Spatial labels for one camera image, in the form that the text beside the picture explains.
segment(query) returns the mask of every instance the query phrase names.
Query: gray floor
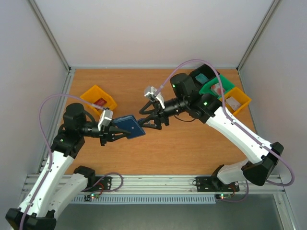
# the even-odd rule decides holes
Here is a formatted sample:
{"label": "gray floor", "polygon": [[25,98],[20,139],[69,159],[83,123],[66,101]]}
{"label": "gray floor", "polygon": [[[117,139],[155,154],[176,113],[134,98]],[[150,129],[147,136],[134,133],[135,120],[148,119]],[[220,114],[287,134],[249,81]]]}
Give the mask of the gray floor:
{"label": "gray floor", "polygon": [[239,204],[69,205],[56,230],[281,230],[272,195]]}

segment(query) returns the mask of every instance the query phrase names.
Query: red object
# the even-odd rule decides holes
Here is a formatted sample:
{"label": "red object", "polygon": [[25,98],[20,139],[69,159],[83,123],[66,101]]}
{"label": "red object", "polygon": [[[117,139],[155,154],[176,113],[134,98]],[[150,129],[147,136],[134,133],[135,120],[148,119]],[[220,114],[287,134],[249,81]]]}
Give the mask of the red object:
{"label": "red object", "polygon": [[103,107],[106,104],[106,100],[101,97],[96,102],[94,102],[94,104]]}
{"label": "red object", "polygon": [[222,95],[219,83],[216,83],[215,85],[211,86],[211,90],[214,91],[219,96]]}

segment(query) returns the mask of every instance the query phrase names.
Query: metal bar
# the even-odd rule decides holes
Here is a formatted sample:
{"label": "metal bar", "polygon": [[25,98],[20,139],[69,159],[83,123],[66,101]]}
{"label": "metal bar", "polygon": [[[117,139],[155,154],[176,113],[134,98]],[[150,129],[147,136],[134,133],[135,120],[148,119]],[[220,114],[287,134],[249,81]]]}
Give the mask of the metal bar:
{"label": "metal bar", "polygon": [[243,65],[245,64],[247,58],[249,57],[250,53],[254,49],[255,45],[259,41],[264,29],[267,27],[269,21],[271,20],[273,14],[275,13],[277,7],[279,6],[280,2],[282,0],[273,0],[268,11],[266,12],[264,18],[262,19],[262,22],[260,23],[254,37],[252,38],[250,44],[248,45],[247,50],[245,51],[245,54],[243,55],[241,61],[239,62],[239,65],[237,67],[238,70],[241,70]]}
{"label": "metal bar", "polygon": [[215,204],[214,195],[112,195],[102,194],[98,199],[84,200],[76,196],[71,204],[138,205],[138,204]]}
{"label": "metal bar", "polygon": [[[72,66],[74,69],[175,69],[178,65],[96,65],[96,66]],[[184,69],[198,68],[199,64],[186,65]],[[214,66],[216,69],[236,69],[236,66]]]}
{"label": "metal bar", "polygon": [[274,194],[278,213],[285,230],[297,230],[297,224],[286,194]]}
{"label": "metal bar", "polygon": [[[199,193],[197,187],[192,183],[199,175],[124,175],[124,185],[112,195],[148,195],[148,194],[166,194],[166,195],[197,195],[197,194],[219,194],[215,192]],[[59,182],[59,190],[70,179],[71,175],[64,175]],[[28,193],[38,178],[37,174],[27,176],[23,187],[23,193]],[[279,175],[271,175],[270,180],[281,183]],[[118,187],[120,179],[116,176],[112,178],[112,189]],[[239,182],[240,192],[236,194],[245,194],[245,182]],[[284,194],[282,187],[266,183],[264,186],[256,186],[249,183],[249,192],[251,194]]]}
{"label": "metal bar", "polygon": [[[73,76],[74,76],[74,69],[70,70],[70,72],[67,74],[66,79],[64,81],[63,87],[60,91],[60,93],[69,93],[70,89],[71,89],[71,84],[72,84],[72,80],[73,80]],[[51,119],[51,123],[49,126],[49,129],[46,133],[46,137],[49,143],[52,142],[53,138],[55,137],[56,133],[57,133],[57,128],[59,126],[59,123],[62,119],[62,114],[65,108],[65,104],[66,104],[67,98],[66,97],[59,97],[58,101],[56,103],[56,109],[54,111],[54,114],[52,116]],[[40,161],[40,165],[37,169],[37,173],[41,172],[42,166],[45,165],[46,161],[47,161],[47,146],[44,144],[43,148],[41,150],[42,154],[42,158]]]}
{"label": "metal bar", "polygon": [[69,72],[70,71],[69,64],[68,64],[67,60],[65,59],[65,57],[64,57],[56,39],[54,38],[45,18],[43,16],[43,14],[41,13],[36,1],[35,0],[27,0],[27,1],[30,4],[31,9],[33,10],[33,12],[34,12],[36,18],[38,19],[39,23],[42,25],[47,37],[49,38],[50,42],[52,43],[53,47],[55,48],[59,58],[61,59],[63,65],[65,67],[65,69],[67,70],[67,72]]}

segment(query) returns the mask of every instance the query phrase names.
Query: blue object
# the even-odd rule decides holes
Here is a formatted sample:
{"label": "blue object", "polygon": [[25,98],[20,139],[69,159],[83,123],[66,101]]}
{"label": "blue object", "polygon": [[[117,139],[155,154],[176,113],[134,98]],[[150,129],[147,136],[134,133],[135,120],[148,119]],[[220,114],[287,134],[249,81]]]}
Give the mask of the blue object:
{"label": "blue object", "polygon": [[144,129],[139,125],[134,115],[115,118],[113,123],[118,128],[124,129],[131,133],[129,136],[127,136],[127,139],[137,138],[145,135]]}
{"label": "blue object", "polygon": [[195,77],[195,79],[200,83],[200,84],[204,84],[204,83],[206,83],[209,79],[205,76],[205,75],[203,75],[202,73],[200,73],[199,75],[197,75],[196,77]]}

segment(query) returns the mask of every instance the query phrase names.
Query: mounting plate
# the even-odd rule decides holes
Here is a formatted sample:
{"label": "mounting plate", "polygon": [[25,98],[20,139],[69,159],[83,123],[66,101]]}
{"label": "mounting plate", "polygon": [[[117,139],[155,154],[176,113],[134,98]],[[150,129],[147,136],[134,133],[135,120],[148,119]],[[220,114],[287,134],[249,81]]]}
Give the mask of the mounting plate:
{"label": "mounting plate", "polygon": [[[217,190],[212,184],[211,176],[197,176],[195,177],[194,183],[194,185],[197,187],[197,192],[233,192],[233,189],[228,184],[224,184],[220,190]],[[234,187],[236,192],[240,191],[239,184],[237,182],[232,182],[231,185]]]}
{"label": "mounting plate", "polygon": [[[95,177],[95,183],[101,178],[101,176],[96,176]],[[111,176],[106,176],[104,179],[102,179],[100,182],[104,186],[104,191],[110,190],[111,185],[112,185],[112,177]],[[94,192],[94,191],[99,191],[101,190],[100,185],[95,185],[93,188],[87,190],[87,192]]]}

